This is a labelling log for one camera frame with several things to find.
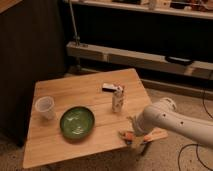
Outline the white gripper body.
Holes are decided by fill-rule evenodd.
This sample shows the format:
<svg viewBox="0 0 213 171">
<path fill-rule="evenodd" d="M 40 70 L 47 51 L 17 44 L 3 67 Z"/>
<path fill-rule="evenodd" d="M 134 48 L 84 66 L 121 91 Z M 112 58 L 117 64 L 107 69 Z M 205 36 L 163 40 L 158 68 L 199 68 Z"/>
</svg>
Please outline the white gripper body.
<svg viewBox="0 0 213 171">
<path fill-rule="evenodd" d="M 132 118 L 132 128 L 136 136 L 142 136 L 146 134 L 146 132 L 140 127 L 136 116 Z"/>
</svg>

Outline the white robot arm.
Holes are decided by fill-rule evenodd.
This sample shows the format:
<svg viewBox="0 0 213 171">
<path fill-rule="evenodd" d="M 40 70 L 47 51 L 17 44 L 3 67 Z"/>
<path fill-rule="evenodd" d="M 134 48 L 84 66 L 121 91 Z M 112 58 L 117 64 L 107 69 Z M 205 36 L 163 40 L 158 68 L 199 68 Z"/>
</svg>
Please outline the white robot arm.
<svg viewBox="0 0 213 171">
<path fill-rule="evenodd" d="M 130 118 L 134 133 L 144 136 L 159 127 L 213 149 L 213 122 L 179 114 L 176 109 L 176 103 L 167 97 L 146 105 Z"/>
</svg>

